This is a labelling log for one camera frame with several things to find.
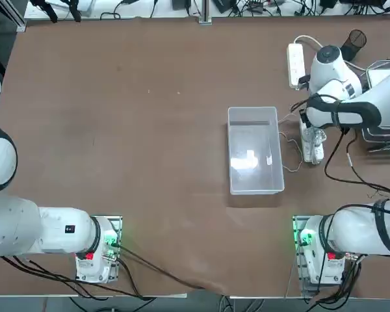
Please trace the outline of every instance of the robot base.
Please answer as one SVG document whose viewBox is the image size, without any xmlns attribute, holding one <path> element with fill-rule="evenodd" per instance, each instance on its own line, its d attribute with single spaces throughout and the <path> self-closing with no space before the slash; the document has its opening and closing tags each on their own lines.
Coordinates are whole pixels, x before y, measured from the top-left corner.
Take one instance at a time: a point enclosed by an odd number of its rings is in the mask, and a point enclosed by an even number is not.
<svg viewBox="0 0 390 312">
<path fill-rule="evenodd" d="M 118 262 L 120 249 L 111 246 L 112 243 L 121 244 L 122 216 L 94 216 L 101 228 L 101 235 L 97 250 L 87 254 L 85 259 L 75 255 L 77 280 L 89 283 L 109 283 L 118 279 Z"/>
<path fill-rule="evenodd" d="M 300 232 L 299 243 L 302 246 L 306 259 L 307 271 L 311 283 L 340 284 L 344 271 L 345 257 L 338 259 L 336 254 L 325 254 L 320 243 L 319 224 L 322 216 L 311 216 L 306 222 L 305 228 Z M 325 256 L 324 269 L 320 277 L 320 270 Z"/>
</svg>

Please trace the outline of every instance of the green light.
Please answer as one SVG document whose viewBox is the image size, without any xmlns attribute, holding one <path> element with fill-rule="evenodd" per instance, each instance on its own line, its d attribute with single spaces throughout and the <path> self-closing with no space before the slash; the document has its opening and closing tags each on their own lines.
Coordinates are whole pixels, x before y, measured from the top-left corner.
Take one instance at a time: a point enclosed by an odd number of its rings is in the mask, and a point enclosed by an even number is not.
<svg viewBox="0 0 390 312">
<path fill-rule="evenodd" d="M 117 237 L 113 237 L 113 236 L 106 236 L 104 238 L 104 241 L 107 245 L 112 245 L 112 244 L 116 244 L 117 242 Z"/>
<path fill-rule="evenodd" d="M 312 229 L 303 229 L 303 231 L 300 233 L 300 240 L 302 241 L 302 244 L 304 246 L 311 244 L 312 237 L 315 234 L 315 231 L 313 231 Z"/>
</svg>

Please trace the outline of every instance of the black band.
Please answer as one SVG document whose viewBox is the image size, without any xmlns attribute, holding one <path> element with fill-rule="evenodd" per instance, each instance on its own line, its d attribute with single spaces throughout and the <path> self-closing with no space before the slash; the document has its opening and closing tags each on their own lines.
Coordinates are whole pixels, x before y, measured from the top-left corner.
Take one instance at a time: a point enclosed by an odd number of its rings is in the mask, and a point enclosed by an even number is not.
<svg viewBox="0 0 390 312">
<path fill-rule="evenodd" d="M 329 214 L 327 216 L 323 216 L 322 217 L 322 220 L 319 222 L 319 241 L 320 241 L 320 244 L 322 246 L 322 248 L 324 249 L 325 252 L 331 252 L 333 254 L 337 254 L 337 252 L 331 248 L 330 244 L 328 243 L 328 240 L 326 238 L 327 235 L 325 235 L 325 223 L 327 221 L 327 219 L 332 216 L 333 218 L 333 215 L 332 214 Z"/>
<path fill-rule="evenodd" d="M 372 211 L 376 219 L 378 235 L 380 236 L 380 239 L 382 240 L 384 246 L 390 251 L 390 237 L 389 234 L 387 233 L 387 228 L 385 227 L 385 222 L 384 222 L 384 206 L 387 201 L 388 199 L 376 201 L 373 207 L 377 209 L 375 210 L 373 209 Z"/>
<path fill-rule="evenodd" d="M 96 236 L 94 237 L 94 241 L 91 244 L 91 247 L 85 252 L 77 252 L 76 255 L 79 259 L 85 259 L 86 254 L 94 253 L 97 251 L 98 245 L 99 245 L 99 239 L 101 237 L 101 228 L 99 226 L 99 223 L 97 221 L 97 218 L 94 216 L 90 216 L 90 219 L 93 221 L 95 227 L 96 227 Z"/>
<path fill-rule="evenodd" d="M 96 226 L 96 236 L 94 237 L 94 241 L 92 242 L 91 247 L 89 247 L 89 249 L 86 251 L 86 253 L 95 252 L 97 250 L 98 244 L 99 244 L 99 239 L 101 237 L 101 228 L 99 226 L 97 218 L 94 216 L 90 216 L 90 218 L 94 222 L 94 225 Z"/>
</svg>

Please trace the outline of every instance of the black cable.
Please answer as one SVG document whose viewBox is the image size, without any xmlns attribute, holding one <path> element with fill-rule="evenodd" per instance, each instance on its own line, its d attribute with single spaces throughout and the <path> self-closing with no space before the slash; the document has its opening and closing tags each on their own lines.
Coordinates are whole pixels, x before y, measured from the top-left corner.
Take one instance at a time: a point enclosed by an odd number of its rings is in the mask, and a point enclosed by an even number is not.
<svg viewBox="0 0 390 312">
<path fill-rule="evenodd" d="M 311 0 L 311 11 L 306 14 L 307 16 L 311 15 L 311 13 L 313 13 L 313 2 L 314 2 L 314 0 Z"/>
<path fill-rule="evenodd" d="M 279 16 L 282 16 L 282 15 L 281 15 L 281 10 L 280 10 L 280 6 L 279 6 L 279 3 L 278 3 L 278 0 L 274 0 L 274 3 L 275 3 L 276 6 L 277 6 L 276 13 L 278 13 Z"/>
<path fill-rule="evenodd" d="M 66 286 L 68 286 L 70 289 L 72 289 L 75 293 L 77 293 L 80 297 L 83 297 L 83 298 L 86 298 L 86 299 L 94 299 L 94 300 L 97 300 L 97 301 L 105 301 L 105 300 L 108 300 L 108 298 L 96 298 L 95 296 L 92 296 L 82 285 L 78 284 L 78 283 L 75 283 L 76 286 L 80 287 L 85 294 L 87 294 L 88 296 L 85 296 L 84 294 L 81 294 L 77 289 L 75 289 L 75 287 L 72 287 L 69 283 L 67 283 L 66 281 L 64 281 L 63 279 L 69 279 L 67 278 L 66 276 L 64 275 L 61 275 L 61 274 L 54 274 L 44 268 L 42 268 L 40 265 L 38 265 L 37 263 L 35 263 L 34 261 L 30 261 L 30 263 L 32 263 L 33 265 L 35 265 L 36 267 L 38 267 L 40 270 L 37 270 L 29 265 L 26 265 L 25 263 L 23 263 L 18 257 L 14 256 L 13 257 L 14 260 L 16 260 L 17 263 L 19 263 L 20 266 L 26 268 L 27 270 L 30 270 L 30 271 L 33 271 L 33 272 L 37 272 L 37 273 L 42 273 L 42 274 L 47 274 L 49 276 L 52 276 L 56 279 L 58 279 L 58 281 L 60 281 L 61 283 L 65 284 Z"/>
<path fill-rule="evenodd" d="M 263 9 L 265 12 L 269 13 L 270 16 L 274 16 L 269 10 L 267 10 L 266 8 Z"/>
<path fill-rule="evenodd" d="M 193 288 L 193 289 L 204 289 L 204 288 L 201 287 L 201 286 L 197 286 L 197 285 L 188 283 L 187 281 L 183 281 L 183 280 L 180 279 L 180 278 L 177 278 L 176 276 L 172 275 L 172 274 L 169 273 L 168 271 L 163 270 L 162 268 L 159 268 L 158 266 L 154 265 L 153 263 L 150 263 L 149 261 L 145 260 L 144 258 L 142 258 L 141 256 L 139 256 L 139 255 L 136 254 L 135 252 L 132 252 L 130 249 L 128 249 L 128 248 L 126 248 L 126 247 L 123 247 L 122 245 L 119 245 L 119 244 L 111 244 L 111 246 L 117 247 L 117 248 L 121 248 L 121 249 L 124 250 L 125 252 L 131 254 L 133 257 L 136 257 L 137 259 L 143 261 L 145 264 L 151 266 L 151 267 L 154 268 L 157 272 L 160 272 L 160 273 L 162 273 L 162 274 L 168 276 L 169 278 L 172 278 L 173 280 L 177 281 L 178 283 L 180 283 L 180 284 L 182 284 L 182 285 L 185 285 L 185 286 L 190 287 L 190 288 Z"/>
<path fill-rule="evenodd" d="M 366 182 L 366 181 L 357 173 L 356 169 L 354 168 L 354 165 L 352 164 L 352 161 L 351 161 L 349 149 L 350 149 L 351 144 L 353 144 L 357 139 L 358 139 L 358 132 L 357 132 L 357 130 L 355 129 L 355 130 L 354 130 L 354 138 L 353 138 L 350 142 L 348 142 L 348 144 L 346 145 L 346 154 L 347 154 L 348 159 L 349 159 L 349 161 L 350 161 L 351 170 L 352 170 L 353 173 L 356 175 L 356 177 L 357 177 L 361 182 L 363 182 L 364 184 L 366 184 L 368 187 L 370 187 L 370 188 L 372 188 L 372 189 L 374 189 L 374 190 L 377 190 L 377 191 L 383 190 L 382 187 L 375 187 L 375 186 L 372 186 L 371 183 Z"/>
<path fill-rule="evenodd" d="M 351 5 L 350 9 L 349 9 L 348 11 L 346 11 L 346 13 L 345 13 L 344 15 L 348 15 L 348 13 L 350 13 L 350 12 L 351 12 L 351 10 L 354 8 L 354 5 L 355 5 L 355 2 L 354 2 L 354 3 L 352 3 L 352 5 Z"/>
<path fill-rule="evenodd" d="M 307 99 L 304 99 L 302 101 L 299 101 L 299 102 L 293 104 L 291 106 L 291 108 L 290 108 L 290 112 L 294 112 L 296 109 L 301 107 L 303 104 L 307 103 L 309 100 L 311 100 L 313 98 L 317 98 L 317 97 L 320 97 L 320 98 L 331 98 L 331 99 L 334 99 L 334 100 L 338 101 L 338 99 L 335 96 L 331 96 L 329 94 L 317 94 L 317 93 L 314 93 L 311 96 L 309 96 Z"/>
<path fill-rule="evenodd" d="M 229 307 L 232 312 L 234 312 L 234 307 L 233 305 L 231 304 L 231 302 L 229 301 L 228 297 L 227 296 L 224 296 L 224 299 L 227 301 L 228 305 L 226 307 Z"/>
<path fill-rule="evenodd" d="M 341 136 L 339 137 L 339 140 L 338 140 L 337 144 L 335 145 L 331 155 L 329 156 L 328 160 L 326 161 L 326 164 L 325 164 L 325 167 L 324 167 L 325 176 L 330 178 L 331 180 L 334 180 L 334 181 L 337 181 L 337 182 L 358 184 L 358 185 L 366 185 L 368 187 L 376 187 L 376 189 L 378 188 L 379 190 L 382 190 L 383 192 L 390 193 L 390 188 L 384 187 L 383 185 L 379 185 L 379 184 L 376 184 L 376 183 L 368 183 L 368 182 L 365 182 L 364 180 L 362 180 L 362 181 L 354 181 L 354 180 L 340 179 L 340 178 L 337 178 L 337 177 L 333 177 L 332 175 L 330 175 L 328 173 L 328 166 L 331 163 L 332 157 L 335 155 L 335 152 L 338 150 L 338 147 L 341 144 L 341 141 L 343 140 L 344 135 L 345 135 L 344 131 L 341 131 Z"/>
<path fill-rule="evenodd" d="M 235 5 L 233 5 L 233 7 L 231 8 L 231 12 L 228 14 L 228 18 L 232 15 L 232 13 L 234 13 L 234 16 L 240 12 L 240 9 L 239 9 L 239 3 L 241 2 L 241 0 L 238 0 L 237 3 L 235 3 Z"/>
<path fill-rule="evenodd" d="M 125 2 L 124 0 L 123 0 L 123 1 L 120 1 L 120 2 L 116 5 L 116 7 L 114 8 L 114 11 L 112 11 L 112 12 L 103 12 L 103 13 L 101 13 L 101 15 L 99 16 L 99 20 L 101 21 L 101 20 L 103 19 L 103 16 L 104 16 L 104 15 L 112 15 L 113 18 L 114 18 L 115 20 L 120 20 L 120 19 L 122 18 L 122 16 L 119 15 L 119 13 L 117 13 L 116 11 L 117 11 L 117 9 L 119 8 L 120 5 L 125 5 L 125 4 L 126 4 L 126 2 Z"/>
<path fill-rule="evenodd" d="M 291 1 L 301 5 L 303 10 L 305 10 L 305 8 L 306 8 L 308 12 L 311 11 L 311 9 L 306 5 L 306 2 L 304 0 L 302 0 L 302 2 L 299 2 L 297 0 L 291 0 Z"/>
<path fill-rule="evenodd" d="M 144 307 L 146 307 L 147 305 L 151 304 L 155 300 L 156 300 L 156 298 L 151 299 L 149 302 L 146 302 L 145 304 L 142 304 L 140 307 L 132 310 L 132 312 L 137 312 L 138 310 L 143 309 Z"/>
<path fill-rule="evenodd" d="M 137 286 L 136 286 L 136 283 L 131 275 L 131 272 L 130 272 L 130 269 L 129 267 L 127 266 L 127 264 L 125 263 L 125 261 L 121 260 L 120 258 L 117 258 L 117 261 L 119 262 L 119 264 L 121 264 L 121 266 L 124 268 L 124 270 L 126 271 L 128 277 L 129 277 L 129 280 L 130 280 L 130 284 L 131 284 L 131 288 L 133 288 L 133 291 L 135 292 L 136 296 L 138 296 L 140 299 L 142 300 L 145 300 L 145 298 L 140 294 L 140 292 L 138 291 L 137 289 Z"/>
<path fill-rule="evenodd" d="M 156 8 L 157 1 L 158 0 L 153 0 L 153 9 L 151 10 L 150 18 L 152 18 L 153 17 L 153 13 L 155 13 L 155 8 Z"/>
<path fill-rule="evenodd" d="M 36 273 L 36 272 L 33 272 L 33 271 L 30 271 L 30 270 L 27 270 L 26 268 L 23 268 L 22 266 L 19 266 L 17 264 L 15 264 L 13 261 L 9 260 L 7 257 L 0 257 L 2 260 L 4 260 L 5 262 L 7 262 L 9 265 L 11 265 L 12 267 L 24 272 L 24 273 L 28 273 L 30 275 L 33 275 L 33 276 L 38 276 L 40 278 L 45 278 L 47 280 L 50 280 L 50 281 L 59 281 L 59 279 L 57 278 L 54 278 L 54 277 L 50 277 L 49 275 L 46 275 L 46 274 L 40 274 L 40 273 Z M 115 293 L 120 293 L 120 294 L 124 294 L 126 296 L 132 296 L 132 297 L 135 297 L 135 298 L 138 298 L 138 296 L 136 296 L 135 294 L 132 294 L 130 292 L 126 292 L 126 291 L 121 291 L 119 289 L 115 289 L 115 288 L 111 288 L 111 287 L 107 287 L 107 286 L 103 286 L 103 285 L 100 285 L 100 284 L 95 284 L 95 283 L 89 283 L 87 281 L 81 281 L 81 280 L 75 280 L 75 279 L 70 279 L 70 278 L 63 278 L 64 281 L 68 282 L 68 283 L 80 283 L 80 284 L 85 284 L 85 285 L 91 285 L 91 286 L 94 286 L 94 287 L 97 287 L 97 288 L 101 288 L 101 289 L 105 289 L 106 291 L 112 291 L 112 292 L 115 292 Z"/>
<path fill-rule="evenodd" d="M 69 297 L 69 299 L 72 301 L 73 304 L 75 304 L 78 309 L 80 309 L 82 312 L 88 312 L 85 308 L 81 307 L 77 302 L 75 302 L 74 299 L 72 299 L 71 297 Z"/>
</svg>

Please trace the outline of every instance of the white cable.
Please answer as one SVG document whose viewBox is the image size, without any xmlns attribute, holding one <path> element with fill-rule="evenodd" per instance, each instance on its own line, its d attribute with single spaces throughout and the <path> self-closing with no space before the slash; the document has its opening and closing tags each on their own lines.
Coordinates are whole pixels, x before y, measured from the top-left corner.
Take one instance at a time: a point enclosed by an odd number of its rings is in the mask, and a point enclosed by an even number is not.
<svg viewBox="0 0 390 312">
<path fill-rule="evenodd" d="M 308 36 L 306 34 L 301 34 L 300 36 L 297 36 L 294 40 L 293 40 L 293 43 L 295 44 L 296 41 L 300 40 L 300 39 L 303 39 L 303 38 L 306 38 L 306 39 L 310 39 L 312 40 L 314 43 L 316 43 L 319 47 L 323 47 L 322 44 L 320 44 L 320 42 L 318 40 L 316 40 L 315 38 L 311 37 L 311 36 Z M 361 70 L 362 72 L 365 72 L 367 69 L 366 68 L 362 68 L 362 67 L 359 67 L 355 64 L 352 64 L 351 62 L 347 61 L 347 60 L 344 60 L 344 62 L 346 62 L 349 66 L 351 67 L 354 67 L 356 70 Z"/>
<path fill-rule="evenodd" d="M 218 312 L 221 312 L 222 302 L 224 302 L 225 296 L 221 297 L 220 305 L 218 306 Z"/>
<path fill-rule="evenodd" d="M 293 114 L 292 112 L 290 114 L 287 114 L 285 117 L 283 117 L 281 120 L 278 121 L 278 124 L 282 124 L 283 122 L 286 122 L 288 117 L 294 116 L 297 117 L 297 115 Z"/>
<path fill-rule="evenodd" d="M 298 172 L 302 163 L 304 162 L 304 154 L 302 153 L 302 150 L 299 148 L 299 144 L 297 143 L 297 141 L 294 138 L 288 138 L 287 135 L 283 132 L 279 132 L 279 134 L 283 135 L 286 138 L 288 143 L 294 142 L 298 151 L 299 151 L 299 154 L 300 154 L 300 162 L 299 162 L 299 165 L 296 169 L 290 169 L 289 167 L 286 167 L 284 164 L 282 166 L 284 167 L 284 169 L 286 169 L 289 172 Z"/>
<path fill-rule="evenodd" d="M 290 117 L 290 116 L 297 117 L 297 115 L 295 115 L 295 114 L 293 114 L 293 113 L 291 112 L 291 113 L 287 114 L 286 116 L 284 116 L 281 120 L 278 120 L 278 124 L 280 125 L 280 124 L 282 124 L 283 122 L 286 122 L 287 120 L 289 120 L 288 117 Z M 297 172 L 297 171 L 299 171 L 300 166 L 302 165 L 302 163 L 303 163 L 303 161 L 304 161 L 304 154 L 302 153 L 302 150 L 299 148 L 299 144 L 297 143 L 297 141 L 296 141 L 295 139 L 293 139 L 293 138 L 288 138 L 287 135 L 286 135 L 285 133 L 279 132 L 279 134 L 280 134 L 280 135 L 283 135 L 283 136 L 286 138 L 286 140 L 287 140 L 288 143 L 294 142 L 294 143 L 296 144 L 296 147 L 298 148 L 298 151 L 299 151 L 299 154 L 300 154 L 300 157 L 301 157 L 300 162 L 299 162 L 299 165 L 298 165 L 298 168 L 296 168 L 296 169 L 290 169 L 290 168 L 288 168 L 288 167 L 286 167 L 286 166 L 284 166 L 284 165 L 282 165 L 282 166 L 284 167 L 284 169 L 286 169 L 286 170 L 289 171 L 289 172 Z"/>
</svg>

